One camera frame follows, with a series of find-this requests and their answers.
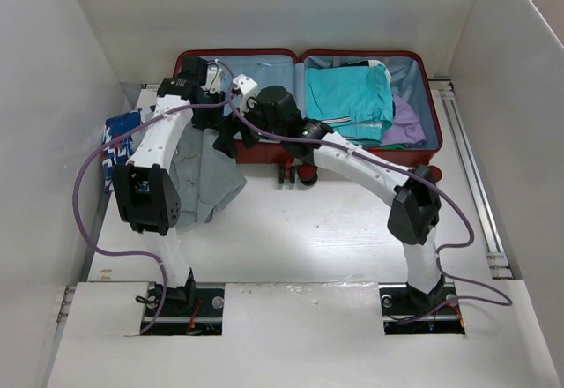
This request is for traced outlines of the blue white patterned garment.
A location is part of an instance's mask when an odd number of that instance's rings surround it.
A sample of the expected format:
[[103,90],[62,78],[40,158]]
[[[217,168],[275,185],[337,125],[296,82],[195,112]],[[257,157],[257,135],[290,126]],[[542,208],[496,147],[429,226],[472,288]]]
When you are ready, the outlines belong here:
[[115,165],[124,165],[130,156],[137,150],[141,143],[146,129],[142,129],[127,138],[116,142],[115,139],[123,133],[131,131],[146,121],[150,120],[154,114],[155,106],[136,108],[130,112],[108,118],[105,122],[102,144],[108,142],[111,145],[100,155],[101,165],[104,173],[104,191],[113,191],[112,173]]

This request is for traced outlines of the teal shorts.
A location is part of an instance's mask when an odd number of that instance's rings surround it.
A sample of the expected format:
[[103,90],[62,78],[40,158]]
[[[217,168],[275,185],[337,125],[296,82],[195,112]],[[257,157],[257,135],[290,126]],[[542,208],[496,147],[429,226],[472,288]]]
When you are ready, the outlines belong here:
[[375,67],[307,68],[305,112],[345,138],[379,144],[393,123],[391,86]]

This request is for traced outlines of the green t-shirt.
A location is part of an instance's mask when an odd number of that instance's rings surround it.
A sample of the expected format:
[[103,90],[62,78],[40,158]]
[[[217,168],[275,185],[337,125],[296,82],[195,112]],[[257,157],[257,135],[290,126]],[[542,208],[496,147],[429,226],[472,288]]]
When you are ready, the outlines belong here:
[[402,144],[380,145],[379,148],[382,150],[403,150],[405,149],[405,145]]

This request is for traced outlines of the purple t-shirt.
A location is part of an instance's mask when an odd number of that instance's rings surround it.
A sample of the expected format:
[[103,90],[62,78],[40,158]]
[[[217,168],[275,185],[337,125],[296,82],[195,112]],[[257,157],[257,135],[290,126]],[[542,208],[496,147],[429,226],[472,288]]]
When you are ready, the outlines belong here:
[[381,146],[402,144],[405,148],[421,147],[427,141],[418,116],[411,105],[401,97],[393,96],[392,125],[383,133]]

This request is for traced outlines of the black white checkered blanket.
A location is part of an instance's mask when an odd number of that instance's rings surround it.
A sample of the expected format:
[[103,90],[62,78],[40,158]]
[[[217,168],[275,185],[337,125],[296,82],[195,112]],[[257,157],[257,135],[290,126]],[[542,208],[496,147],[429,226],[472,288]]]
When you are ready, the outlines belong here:
[[391,83],[391,73],[389,71],[389,69],[387,68],[387,66],[376,59],[364,59],[364,60],[359,60],[359,61],[355,61],[355,62],[349,62],[349,63],[343,63],[340,64],[338,66],[338,68],[344,68],[344,67],[375,67],[377,69],[380,69],[381,71],[384,72],[388,83]]

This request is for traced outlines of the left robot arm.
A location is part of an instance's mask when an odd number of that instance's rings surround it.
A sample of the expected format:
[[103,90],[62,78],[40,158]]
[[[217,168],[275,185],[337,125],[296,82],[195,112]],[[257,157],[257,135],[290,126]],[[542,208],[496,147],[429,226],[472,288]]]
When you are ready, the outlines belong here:
[[140,234],[167,273],[163,287],[152,296],[158,305],[181,315],[195,308],[197,294],[174,229],[181,199],[169,172],[174,150],[192,117],[188,106],[219,103],[219,89],[218,67],[198,56],[184,58],[176,76],[164,79],[157,91],[153,115],[159,121],[146,127],[135,152],[112,173],[121,219]]

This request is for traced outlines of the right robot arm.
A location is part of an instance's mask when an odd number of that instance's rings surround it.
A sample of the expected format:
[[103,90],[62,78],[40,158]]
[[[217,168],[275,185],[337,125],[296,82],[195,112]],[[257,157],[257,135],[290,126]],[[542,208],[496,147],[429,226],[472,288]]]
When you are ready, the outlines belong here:
[[435,234],[441,201],[430,168],[396,167],[380,162],[328,124],[304,118],[282,86],[258,88],[252,80],[230,84],[232,110],[220,126],[217,148],[234,157],[240,148],[279,143],[294,159],[329,170],[376,195],[390,209],[387,228],[404,248],[407,301],[419,312],[440,299],[443,278],[435,263]]

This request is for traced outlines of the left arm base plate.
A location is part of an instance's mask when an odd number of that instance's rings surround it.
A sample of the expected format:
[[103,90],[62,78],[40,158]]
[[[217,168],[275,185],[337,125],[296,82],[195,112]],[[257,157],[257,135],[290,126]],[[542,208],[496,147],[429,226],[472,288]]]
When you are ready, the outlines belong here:
[[197,286],[193,306],[180,303],[165,305],[144,336],[220,336],[224,305],[224,286]]

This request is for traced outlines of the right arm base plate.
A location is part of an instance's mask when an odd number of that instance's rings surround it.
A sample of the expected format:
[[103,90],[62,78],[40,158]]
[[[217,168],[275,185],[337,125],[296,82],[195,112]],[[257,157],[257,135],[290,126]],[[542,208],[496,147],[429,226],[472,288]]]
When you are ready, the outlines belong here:
[[464,320],[457,303],[438,306],[452,296],[452,283],[429,295],[406,284],[379,286],[382,326],[385,335],[465,335]]

